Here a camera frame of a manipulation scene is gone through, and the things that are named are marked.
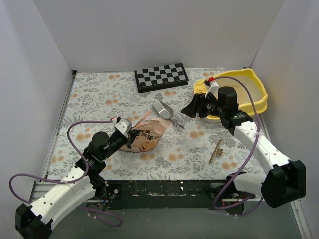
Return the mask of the pink cat litter bag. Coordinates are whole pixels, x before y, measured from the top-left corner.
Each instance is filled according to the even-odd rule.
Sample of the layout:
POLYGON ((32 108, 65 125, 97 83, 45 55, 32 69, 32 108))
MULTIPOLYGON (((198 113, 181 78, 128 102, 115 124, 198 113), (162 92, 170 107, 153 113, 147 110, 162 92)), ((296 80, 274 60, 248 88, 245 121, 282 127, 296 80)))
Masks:
POLYGON ((149 151, 155 147, 164 133, 172 126, 171 122, 161 117, 145 120, 150 113, 151 110, 148 110, 134 125, 133 129, 139 130, 139 133, 131 144, 131 148, 124 145, 120 148, 120 151, 133 153, 149 151))

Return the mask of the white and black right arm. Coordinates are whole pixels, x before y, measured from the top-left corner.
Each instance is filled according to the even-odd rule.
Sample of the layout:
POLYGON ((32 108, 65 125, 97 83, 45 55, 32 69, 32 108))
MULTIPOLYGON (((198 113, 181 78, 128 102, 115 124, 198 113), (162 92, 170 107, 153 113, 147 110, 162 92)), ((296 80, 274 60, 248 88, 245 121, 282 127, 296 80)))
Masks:
POLYGON ((260 134, 260 126, 239 109, 233 87, 219 88, 217 96, 211 92, 195 94, 181 112, 191 118, 219 117, 222 126, 250 151, 248 158, 255 157, 266 174, 259 178, 244 173, 240 168, 227 177, 223 187, 218 187, 215 203, 225 194, 237 198, 248 193, 262 197, 270 207, 276 208, 306 195, 305 165, 299 160, 289 159, 260 134))

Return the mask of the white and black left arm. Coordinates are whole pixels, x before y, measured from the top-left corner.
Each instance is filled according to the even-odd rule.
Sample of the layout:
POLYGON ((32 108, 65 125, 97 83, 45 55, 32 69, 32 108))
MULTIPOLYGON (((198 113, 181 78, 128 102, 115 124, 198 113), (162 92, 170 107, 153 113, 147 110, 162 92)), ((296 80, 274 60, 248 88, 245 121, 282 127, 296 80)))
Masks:
POLYGON ((82 203, 103 198, 107 186, 99 174, 106 166, 105 160, 122 146, 130 145, 136 134, 135 131, 122 134, 118 130, 112 135, 94 134, 84 149, 85 160, 77 161, 65 178, 45 195, 17 208, 15 229, 25 239, 47 239, 57 224, 82 203))

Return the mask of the silver metal scoop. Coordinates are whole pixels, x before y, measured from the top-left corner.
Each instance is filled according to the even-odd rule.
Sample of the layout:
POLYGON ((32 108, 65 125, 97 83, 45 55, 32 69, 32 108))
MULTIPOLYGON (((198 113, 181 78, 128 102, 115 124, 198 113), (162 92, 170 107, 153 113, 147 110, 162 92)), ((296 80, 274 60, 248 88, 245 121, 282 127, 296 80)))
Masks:
POLYGON ((161 100, 157 100, 153 103, 153 108, 160 117, 184 129, 184 125, 174 117, 174 110, 172 107, 161 100))

